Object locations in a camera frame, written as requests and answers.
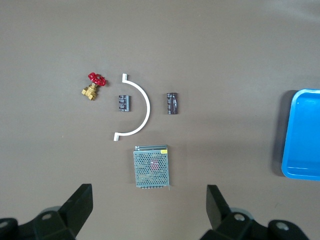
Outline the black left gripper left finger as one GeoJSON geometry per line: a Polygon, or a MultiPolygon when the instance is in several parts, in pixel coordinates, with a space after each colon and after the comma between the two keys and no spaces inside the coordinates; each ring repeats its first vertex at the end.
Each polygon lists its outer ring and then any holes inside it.
{"type": "Polygon", "coordinates": [[[62,206],[44,209],[19,225],[15,218],[0,220],[2,240],[75,240],[93,211],[93,189],[82,184],[62,206]]]}

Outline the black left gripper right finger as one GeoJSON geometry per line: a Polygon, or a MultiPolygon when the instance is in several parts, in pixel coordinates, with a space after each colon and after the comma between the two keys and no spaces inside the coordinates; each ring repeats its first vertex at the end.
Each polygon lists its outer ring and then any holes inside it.
{"type": "Polygon", "coordinates": [[[217,185],[206,187],[206,212],[211,224],[202,240],[307,240],[296,224],[275,219],[263,226],[248,214],[232,211],[217,185]]]}

